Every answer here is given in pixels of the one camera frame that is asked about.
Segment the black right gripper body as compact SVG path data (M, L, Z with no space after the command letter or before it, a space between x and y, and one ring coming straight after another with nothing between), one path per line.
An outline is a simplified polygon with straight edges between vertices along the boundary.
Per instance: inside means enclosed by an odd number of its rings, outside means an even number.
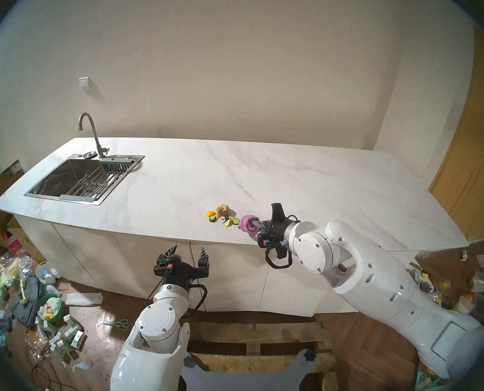
M298 220L265 221L266 228L258 232L258 246L265 249L265 257L270 258L272 250L277 258L291 257L289 248L290 231L299 224Z

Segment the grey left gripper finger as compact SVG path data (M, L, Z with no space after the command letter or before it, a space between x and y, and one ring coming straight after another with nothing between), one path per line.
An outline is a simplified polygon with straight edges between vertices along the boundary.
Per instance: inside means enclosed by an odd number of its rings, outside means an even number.
M208 277L210 271L209 255L207 254L204 246L200 248L199 259L197 262L197 277Z
M158 256L154 266L155 276L166 276L173 271L176 249L177 245L173 245Z

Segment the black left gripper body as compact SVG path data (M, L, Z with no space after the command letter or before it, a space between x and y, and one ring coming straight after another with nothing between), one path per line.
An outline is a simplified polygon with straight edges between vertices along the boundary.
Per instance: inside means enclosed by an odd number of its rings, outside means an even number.
M170 262L165 267L165 285L178 286L190 290L193 282L198 279L199 270L183 262Z

